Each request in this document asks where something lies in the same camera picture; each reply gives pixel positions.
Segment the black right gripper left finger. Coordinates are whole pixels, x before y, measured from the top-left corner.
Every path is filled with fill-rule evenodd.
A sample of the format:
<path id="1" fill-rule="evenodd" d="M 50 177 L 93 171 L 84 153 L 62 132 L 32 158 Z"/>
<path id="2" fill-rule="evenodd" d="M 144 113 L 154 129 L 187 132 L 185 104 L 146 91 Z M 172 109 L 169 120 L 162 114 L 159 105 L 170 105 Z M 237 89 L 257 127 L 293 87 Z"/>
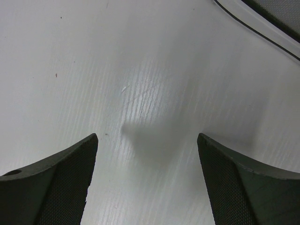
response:
<path id="1" fill-rule="evenodd" d="M 79 225 L 91 184 L 98 137 L 0 177 L 2 225 Z"/>

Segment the grey sneaker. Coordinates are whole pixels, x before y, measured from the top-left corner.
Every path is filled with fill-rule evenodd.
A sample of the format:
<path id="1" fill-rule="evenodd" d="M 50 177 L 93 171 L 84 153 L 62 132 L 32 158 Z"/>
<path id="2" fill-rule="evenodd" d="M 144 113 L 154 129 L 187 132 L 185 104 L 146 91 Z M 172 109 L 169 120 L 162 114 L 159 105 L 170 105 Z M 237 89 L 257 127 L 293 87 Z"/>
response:
<path id="1" fill-rule="evenodd" d="M 300 60 L 300 2 L 298 0 L 216 0 L 234 20 Z"/>

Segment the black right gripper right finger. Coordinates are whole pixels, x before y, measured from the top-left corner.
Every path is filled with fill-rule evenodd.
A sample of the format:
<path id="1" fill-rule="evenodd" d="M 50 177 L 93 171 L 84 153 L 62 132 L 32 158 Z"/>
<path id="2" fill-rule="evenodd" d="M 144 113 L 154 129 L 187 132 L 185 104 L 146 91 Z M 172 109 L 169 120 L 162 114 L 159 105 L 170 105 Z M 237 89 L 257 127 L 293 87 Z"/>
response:
<path id="1" fill-rule="evenodd" d="M 207 135 L 199 158 L 217 225 L 298 225 L 300 175 L 259 162 Z"/>

